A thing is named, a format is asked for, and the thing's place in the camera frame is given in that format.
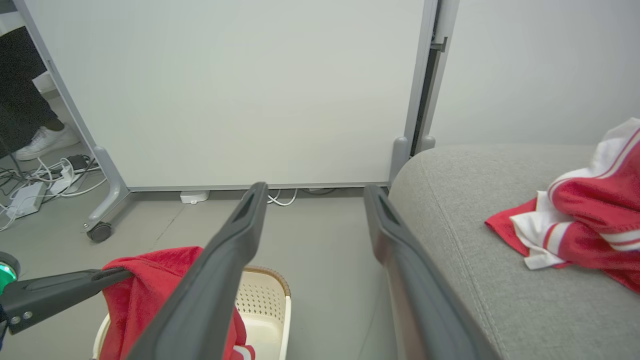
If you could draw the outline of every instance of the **shoe sole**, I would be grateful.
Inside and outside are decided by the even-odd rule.
[[[45,154],[49,154],[50,152],[52,152],[53,150],[58,150],[58,149],[62,149],[64,147],[69,147],[71,145],[75,145],[77,143],[80,142],[80,139],[68,139],[65,141],[60,141],[60,142],[56,142],[53,145],[51,145],[50,147],[46,147],[38,152],[34,152],[33,154],[29,154],[27,156],[19,156],[16,155],[15,158],[20,160],[20,161],[29,161],[29,160],[33,160],[33,159],[37,159]]]

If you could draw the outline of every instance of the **floor seam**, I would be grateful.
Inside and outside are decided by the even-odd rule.
[[[173,224],[173,222],[175,221],[175,219],[178,218],[178,216],[180,216],[180,214],[182,213],[182,210],[184,210],[185,206],[180,208],[180,211],[178,211],[177,214],[175,214],[175,216],[173,217],[173,219],[171,219],[171,221],[169,221],[169,224],[166,225],[166,227],[164,228],[164,230],[162,230],[162,232],[160,233],[160,235],[158,235],[158,237],[154,240],[153,245],[151,245],[151,247],[149,249],[147,249],[147,252],[151,252],[151,250],[153,250],[154,247],[156,247],[156,245],[158,244],[158,242],[160,241],[160,238],[162,238],[162,235],[164,235],[164,233],[166,233],[166,231],[169,229],[169,227],[171,227],[171,224]]]

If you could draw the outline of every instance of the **black pants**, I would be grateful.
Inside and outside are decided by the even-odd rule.
[[[0,37],[0,158],[27,146],[36,130],[57,119],[31,81],[47,69],[23,26]]]

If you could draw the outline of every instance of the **white sneaker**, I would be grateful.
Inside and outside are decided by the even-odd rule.
[[[80,139],[67,125],[60,131],[53,131],[40,126],[40,129],[36,131],[36,135],[33,135],[31,144],[16,151],[15,157],[20,161],[33,160],[53,150],[62,149],[79,142]]]

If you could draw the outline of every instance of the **metal latch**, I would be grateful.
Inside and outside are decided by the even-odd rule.
[[[432,42],[431,48],[433,50],[437,50],[437,51],[440,51],[441,53],[444,53],[444,51],[447,49],[447,39],[448,37],[444,37],[444,40],[442,40],[442,44],[436,44]]]

